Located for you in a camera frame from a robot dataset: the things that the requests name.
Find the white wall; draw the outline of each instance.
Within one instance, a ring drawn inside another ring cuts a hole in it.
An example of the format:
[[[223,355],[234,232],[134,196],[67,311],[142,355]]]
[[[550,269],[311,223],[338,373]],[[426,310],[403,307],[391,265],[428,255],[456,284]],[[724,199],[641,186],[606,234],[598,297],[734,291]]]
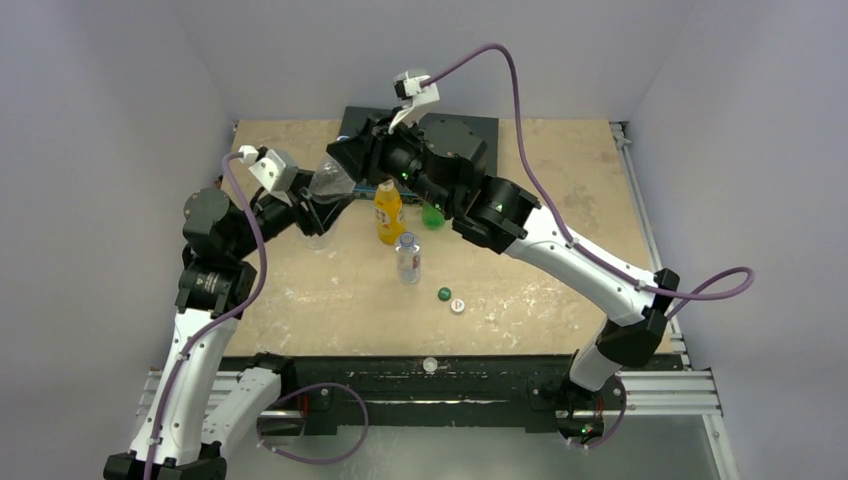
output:
[[[179,0],[189,38],[235,118],[336,118],[393,106],[391,82],[505,44],[531,117],[629,117],[694,0]],[[440,84],[442,111],[512,116],[499,54]]]
[[[848,3],[699,0],[632,118],[664,263],[736,300],[681,319],[746,480],[848,478]]]
[[[228,120],[165,0],[0,2],[0,66],[2,477],[100,478]]]

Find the white bottle cap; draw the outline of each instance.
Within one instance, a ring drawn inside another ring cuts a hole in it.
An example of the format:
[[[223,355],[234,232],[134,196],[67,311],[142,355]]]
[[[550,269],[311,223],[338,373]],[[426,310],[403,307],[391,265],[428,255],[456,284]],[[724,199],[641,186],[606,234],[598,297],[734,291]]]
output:
[[[427,357],[424,359],[422,366],[424,367],[425,372],[433,373],[439,368],[439,361],[433,357]]]
[[[451,311],[456,314],[460,314],[465,311],[465,302],[458,298],[454,298],[451,300]]]

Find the wooden work surface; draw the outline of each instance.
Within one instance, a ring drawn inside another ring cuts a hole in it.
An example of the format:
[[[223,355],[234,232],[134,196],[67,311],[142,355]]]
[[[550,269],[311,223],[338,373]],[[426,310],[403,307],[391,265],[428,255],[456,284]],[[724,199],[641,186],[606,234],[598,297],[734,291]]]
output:
[[[339,121],[242,121],[233,142],[286,150],[315,168]],[[531,166],[567,224],[623,260],[649,267],[636,211],[609,124],[604,120],[525,120]],[[257,181],[233,168],[250,196]],[[515,123],[500,122],[498,175],[530,192]],[[231,187],[224,185],[227,193]],[[313,251],[290,228],[268,242],[265,290],[245,313],[227,355],[448,355],[571,353],[595,333],[603,313],[535,267],[462,240],[445,225],[430,231],[420,207],[406,207],[407,230],[421,239],[422,278],[401,285],[395,252],[377,239],[373,203],[357,200],[330,246]],[[257,266],[257,255],[248,260]],[[466,303],[455,315],[436,297],[449,287]],[[666,340],[662,351],[671,351]]]

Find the yellow bottle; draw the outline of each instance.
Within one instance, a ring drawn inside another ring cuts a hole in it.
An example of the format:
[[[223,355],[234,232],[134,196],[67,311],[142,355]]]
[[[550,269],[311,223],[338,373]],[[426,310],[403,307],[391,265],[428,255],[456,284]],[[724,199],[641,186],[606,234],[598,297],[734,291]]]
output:
[[[377,236],[386,245],[394,245],[397,237],[406,231],[403,219],[403,202],[395,182],[381,183],[374,193],[374,216],[377,219]]]

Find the green bottle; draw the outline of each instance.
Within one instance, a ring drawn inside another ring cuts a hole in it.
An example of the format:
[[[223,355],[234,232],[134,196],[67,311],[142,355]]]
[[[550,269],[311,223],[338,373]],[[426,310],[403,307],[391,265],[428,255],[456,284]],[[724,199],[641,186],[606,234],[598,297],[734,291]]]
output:
[[[437,230],[445,224],[445,217],[442,216],[442,212],[431,207],[427,202],[423,202],[422,207],[421,221],[424,222],[424,226],[430,230]]]

